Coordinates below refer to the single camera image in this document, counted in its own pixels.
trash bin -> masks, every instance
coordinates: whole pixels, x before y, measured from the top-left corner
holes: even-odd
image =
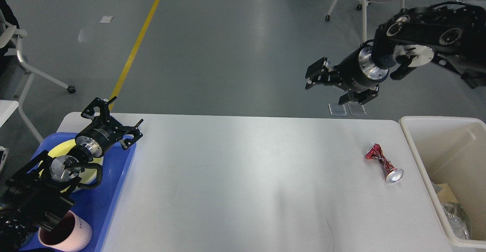
[[[461,117],[402,117],[399,123],[450,242],[486,248],[486,124]],[[431,180],[451,187],[471,219],[471,240],[454,235]]]

crushed soda can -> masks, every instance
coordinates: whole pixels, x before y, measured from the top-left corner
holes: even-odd
[[[397,169],[386,159],[382,147],[378,144],[373,145],[365,155],[366,159],[376,159],[382,165],[385,181],[396,183],[403,178],[403,169]]]

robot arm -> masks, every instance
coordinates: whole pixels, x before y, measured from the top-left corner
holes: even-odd
[[[389,75],[400,80],[429,62],[459,74],[471,88],[486,86],[486,57],[480,48],[486,41],[485,22],[484,8],[465,3],[403,9],[340,64],[330,66],[321,58],[310,65],[306,90],[316,84],[333,85],[347,92],[340,105],[365,104],[378,96],[379,84]],[[399,67],[389,74],[396,64]]]
[[[69,196],[76,187],[91,189],[101,183],[103,168],[92,163],[93,158],[102,157],[116,142],[126,150],[143,136],[138,128],[143,120],[123,126],[110,115],[108,105],[115,99],[95,98],[83,110],[81,116],[92,122],[75,136],[76,145],[66,155],[51,157],[44,150],[7,180],[4,205],[0,204],[0,252],[17,251],[38,226],[54,229],[74,205]],[[95,108],[99,108],[96,117]],[[97,170],[96,183],[80,183],[84,169]]]

gray epoxy floor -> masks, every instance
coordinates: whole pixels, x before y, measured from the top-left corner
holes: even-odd
[[[339,63],[360,44],[356,1],[161,0],[119,94],[114,112],[330,118],[327,104],[342,91],[305,91],[309,64],[322,56]],[[447,0],[406,0],[408,8]],[[471,1],[486,6],[485,1]],[[109,98],[153,0],[15,0],[9,4],[29,32],[29,62],[73,84],[69,95],[35,78],[24,105],[43,136],[65,114],[94,97]],[[368,8],[368,37],[399,10],[399,1]],[[113,22],[100,24],[103,15]],[[486,89],[428,64],[402,81],[382,83],[380,96],[359,119],[406,115],[486,119]],[[37,144],[17,113],[0,129],[12,149],[2,183],[29,160]]]

white table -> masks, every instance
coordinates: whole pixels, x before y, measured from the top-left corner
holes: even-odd
[[[0,126],[14,113],[19,106],[19,102],[14,100],[0,100]]]
[[[105,252],[451,251],[394,121],[112,115],[145,121]],[[401,182],[363,157],[373,143]]]

